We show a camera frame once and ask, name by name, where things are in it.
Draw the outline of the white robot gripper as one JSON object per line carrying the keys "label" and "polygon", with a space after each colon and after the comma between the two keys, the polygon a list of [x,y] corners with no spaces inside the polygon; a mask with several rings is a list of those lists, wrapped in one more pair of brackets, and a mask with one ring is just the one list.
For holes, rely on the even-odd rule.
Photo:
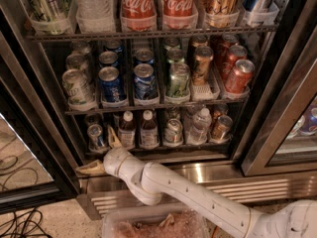
{"label": "white robot gripper", "polygon": [[104,157],[103,163],[95,160],[85,166],[77,167],[75,170],[82,175],[108,175],[119,179],[126,179],[133,174],[131,161],[133,156],[125,149],[116,135],[115,130],[108,125],[108,144],[112,148]]}

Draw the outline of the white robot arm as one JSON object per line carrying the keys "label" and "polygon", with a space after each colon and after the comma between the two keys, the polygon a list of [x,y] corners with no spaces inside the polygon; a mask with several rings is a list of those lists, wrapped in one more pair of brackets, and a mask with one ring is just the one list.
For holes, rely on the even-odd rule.
{"label": "white robot arm", "polygon": [[317,201],[298,200],[274,214],[244,206],[155,162],[145,163],[124,148],[108,127],[110,150],[104,159],[76,170],[83,175],[108,174],[121,179],[146,205],[164,194],[183,202],[234,238],[317,238]]}

